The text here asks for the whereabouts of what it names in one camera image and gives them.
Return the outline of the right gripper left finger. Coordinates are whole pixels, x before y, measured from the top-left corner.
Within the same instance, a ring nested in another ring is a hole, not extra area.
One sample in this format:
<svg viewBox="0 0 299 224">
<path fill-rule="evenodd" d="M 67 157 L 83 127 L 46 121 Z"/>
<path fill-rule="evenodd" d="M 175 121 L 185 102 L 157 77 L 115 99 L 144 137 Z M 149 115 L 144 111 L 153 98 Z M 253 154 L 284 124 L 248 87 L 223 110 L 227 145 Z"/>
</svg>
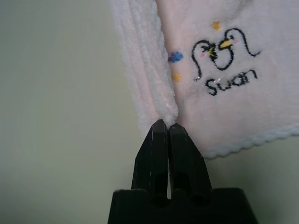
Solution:
<svg viewBox="0 0 299 224">
<path fill-rule="evenodd" d="M 135 158 L 132 189 L 167 190 L 168 133 L 163 120 L 149 129 Z"/>
</svg>

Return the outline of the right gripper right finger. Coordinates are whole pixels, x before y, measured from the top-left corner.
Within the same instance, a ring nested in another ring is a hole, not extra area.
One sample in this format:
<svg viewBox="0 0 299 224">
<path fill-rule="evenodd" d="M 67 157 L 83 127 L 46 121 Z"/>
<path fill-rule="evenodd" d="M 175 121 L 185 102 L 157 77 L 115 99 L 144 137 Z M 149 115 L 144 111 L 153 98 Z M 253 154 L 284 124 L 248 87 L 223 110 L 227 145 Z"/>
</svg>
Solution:
<svg viewBox="0 0 299 224">
<path fill-rule="evenodd" d="M 205 160 L 186 129 L 179 124 L 169 128 L 171 189 L 211 190 Z"/>
</svg>

